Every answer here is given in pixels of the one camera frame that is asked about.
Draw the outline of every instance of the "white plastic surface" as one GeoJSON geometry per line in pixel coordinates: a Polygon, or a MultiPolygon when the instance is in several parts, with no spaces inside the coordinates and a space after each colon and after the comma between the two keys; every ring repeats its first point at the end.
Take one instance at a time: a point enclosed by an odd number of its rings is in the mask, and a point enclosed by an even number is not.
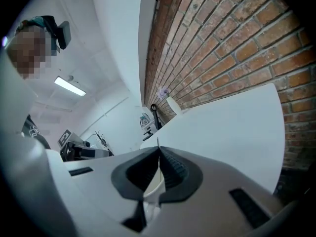
{"type": "Polygon", "coordinates": [[[141,148],[157,146],[157,138],[160,146],[230,164],[271,193],[276,188],[285,132],[272,83],[184,111],[141,148]]]}

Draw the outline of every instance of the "person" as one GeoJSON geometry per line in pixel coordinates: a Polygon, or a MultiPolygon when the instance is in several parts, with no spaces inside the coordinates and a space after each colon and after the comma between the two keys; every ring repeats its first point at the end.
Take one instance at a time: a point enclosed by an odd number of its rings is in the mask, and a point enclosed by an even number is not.
{"type": "MultiPolygon", "coordinates": [[[[63,31],[56,25],[53,16],[37,16],[19,24],[5,50],[17,72],[23,79],[27,79],[36,76],[43,63],[49,66],[51,56],[60,51],[57,40],[62,49],[65,49],[70,41],[69,38],[65,41],[63,31]]],[[[46,149],[50,149],[30,115],[25,120],[22,133],[37,139],[46,149]]]]}

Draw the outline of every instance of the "red brick wall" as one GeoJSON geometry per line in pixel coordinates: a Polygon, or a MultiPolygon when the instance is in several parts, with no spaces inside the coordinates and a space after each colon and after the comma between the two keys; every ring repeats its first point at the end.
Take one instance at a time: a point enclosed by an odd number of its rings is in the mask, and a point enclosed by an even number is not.
{"type": "Polygon", "coordinates": [[[186,109],[272,82],[284,113],[283,166],[308,168],[316,159],[316,55],[311,48],[283,0],[160,0],[145,104],[155,103],[171,119],[175,113],[156,96],[160,86],[167,86],[186,109]]]}

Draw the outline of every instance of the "fluorescent ceiling light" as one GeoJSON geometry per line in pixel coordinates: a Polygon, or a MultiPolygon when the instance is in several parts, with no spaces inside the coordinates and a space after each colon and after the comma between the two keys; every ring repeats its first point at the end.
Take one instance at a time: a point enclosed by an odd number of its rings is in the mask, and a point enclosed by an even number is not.
{"type": "Polygon", "coordinates": [[[84,96],[85,92],[82,91],[81,89],[78,89],[77,87],[73,86],[72,84],[70,84],[69,82],[66,82],[64,79],[58,77],[55,82],[56,84],[58,84],[59,86],[62,86],[63,88],[70,90],[71,92],[78,94],[79,96],[84,96]]]}
{"type": "Polygon", "coordinates": [[[6,36],[4,36],[2,38],[2,46],[5,46],[8,43],[8,38],[6,36]]]}

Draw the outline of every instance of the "black object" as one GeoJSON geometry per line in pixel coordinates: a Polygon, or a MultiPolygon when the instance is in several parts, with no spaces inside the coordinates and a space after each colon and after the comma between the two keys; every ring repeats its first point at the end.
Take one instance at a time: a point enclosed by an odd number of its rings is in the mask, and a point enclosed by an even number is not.
{"type": "Polygon", "coordinates": [[[81,157],[94,158],[95,149],[77,146],[75,143],[68,141],[60,151],[60,156],[63,161],[83,160],[81,157]]]}
{"type": "Polygon", "coordinates": [[[155,120],[155,127],[157,130],[161,129],[162,128],[162,125],[161,123],[159,122],[159,119],[158,119],[158,115],[157,115],[157,105],[155,104],[152,104],[150,106],[150,111],[153,113],[154,115],[154,120],[155,120]]]}
{"type": "Polygon", "coordinates": [[[148,136],[145,137],[145,138],[143,139],[143,141],[145,141],[145,140],[147,140],[147,139],[149,139],[150,137],[153,136],[153,133],[151,133],[152,130],[150,129],[150,127],[148,127],[147,130],[148,130],[148,131],[145,132],[144,135],[145,135],[145,134],[148,134],[148,136]]]}
{"type": "Polygon", "coordinates": [[[79,168],[79,169],[70,170],[69,173],[70,173],[71,176],[78,176],[78,175],[81,175],[81,174],[84,174],[84,173],[88,173],[88,172],[91,172],[91,171],[93,171],[92,168],[85,167],[85,168],[79,168]]]}
{"type": "Polygon", "coordinates": [[[88,141],[85,141],[85,142],[84,142],[84,145],[85,145],[87,148],[89,148],[89,147],[91,146],[90,142],[88,142],[88,141]]]}
{"type": "Polygon", "coordinates": [[[46,141],[45,137],[41,135],[30,115],[27,116],[24,122],[22,132],[24,133],[24,136],[37,139],[45,147],[45,149],[50,149],[48,142],[46,141]]]}
{"type": "Polygon", "coordinates": [[[253,228],[257,228],[270,220],[244,190],[235,189],[229,193],[253,228]]]}
{"type": "Polygon", "coordinates": [[[142,202],[138,202],[134,215],[124,220],[123,225],[136,232],[141,232],[146,227],[146,217],[142,202]]]}
{"type": "Polygon", "coordinates": [[[58,40],[59,47],[65,49],[71,41],[70,26],[68,21],[64,21],[60,26],[57,26],[53,16],[41,16],[44,20],[46,29],[51,33],[51,36],[58,40]]]}
{"type": "Polygon", "coordinates": [[[123,198],[143,201],[143,193],[160,169],[165,178],[166,192],[159,196],[159,204],[181,202],[200,187],[203,173],[193,162],[179,156],[177,150],[155,147],[117,166],[111,181],[123,198]]]}

